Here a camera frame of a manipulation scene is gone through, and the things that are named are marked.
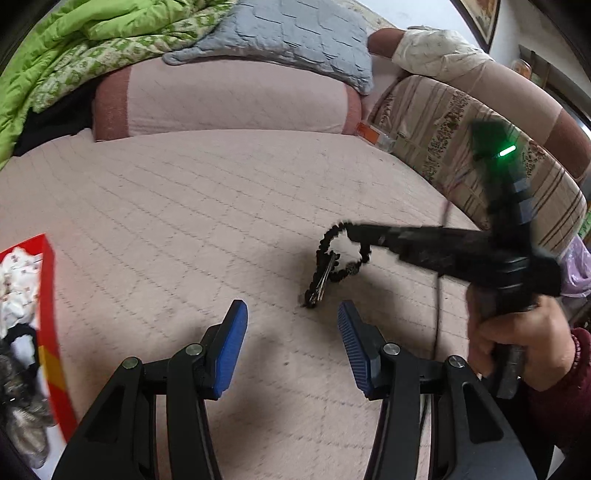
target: quilted bed sheet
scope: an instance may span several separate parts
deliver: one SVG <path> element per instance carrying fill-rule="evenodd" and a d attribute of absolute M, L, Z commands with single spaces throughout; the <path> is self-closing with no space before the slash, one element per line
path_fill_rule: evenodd
<path fill-rule="evenodd" d="M 232 385 L 207 405 L 223 476 L 361 479 L 379 403 L 355 387 L 337 306 L 352 299 L 387 339 L 426 355 L 433 276 L 376 249 L 316 310 L 298 297 L 334 222 L 435 225 L 442 204 L 412 169 L 355 137 L 234 130 L 94 143 L 87 130 L 0 171 L 0 249 L 40 232 L 55 249 L 58 337 L 79 418 L 124 358 L 169 357 L 240 298 L 249 326 Z M 457 209 L 452 225 L 473 228 Z M 444 284 L 439 358 L 466 353 L 464 290 Z M 164 422 L 161 403 L 168 479 Z"/>

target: green blanket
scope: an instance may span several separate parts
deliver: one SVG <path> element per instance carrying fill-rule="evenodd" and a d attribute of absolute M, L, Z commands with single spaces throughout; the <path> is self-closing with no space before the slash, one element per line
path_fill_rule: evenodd
<path fill-rule="evenodd" d="M 192 45 L 236 0 L 70 0 L 19 46 L 0 76 L 0 169 L 29 108 L 41 112 L 82 83 Z"/>

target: blue gripper pad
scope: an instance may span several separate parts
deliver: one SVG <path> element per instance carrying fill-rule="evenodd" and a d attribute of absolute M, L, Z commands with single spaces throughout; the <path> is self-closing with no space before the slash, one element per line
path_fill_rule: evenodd
<path fill-rule="evenodd" d="M 216 359 L 213 393 L 217 398 L 230 386 L 247 324 L 246 303 L 242 300 L 234 300 L 216 335 L 216 337 L 225 335 Z"/>
<path fill-rule="evenodd" d="M 338 325 L 353 377 L 355 377 L 355 384 L 368 397 L 373 390 L 370 378 L 371 366 L 359 337 L 359 328 L 363 326 L 363 322 L 352 301 L 346 300 L 340 304 Z"/>

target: picture frame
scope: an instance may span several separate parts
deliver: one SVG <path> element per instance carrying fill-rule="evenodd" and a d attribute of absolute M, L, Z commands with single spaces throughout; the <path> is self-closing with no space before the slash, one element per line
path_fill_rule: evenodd
<path fill-rule="evenodd" d="M 501 0 L 452 0 L 482 50 L 489 53 L 499 18 Z"/>

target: red sleeve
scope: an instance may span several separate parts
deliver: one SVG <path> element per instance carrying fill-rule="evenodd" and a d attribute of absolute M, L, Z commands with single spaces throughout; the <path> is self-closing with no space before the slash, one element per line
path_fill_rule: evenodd
<path fill-rule="evenodd" d="M 582 328 L 572 334 L 576 353 L 569 373 L 548 390 L 530 390 L 535 421 L 560 449 L 568 449 L 591 419 L 591 334 Z"/>

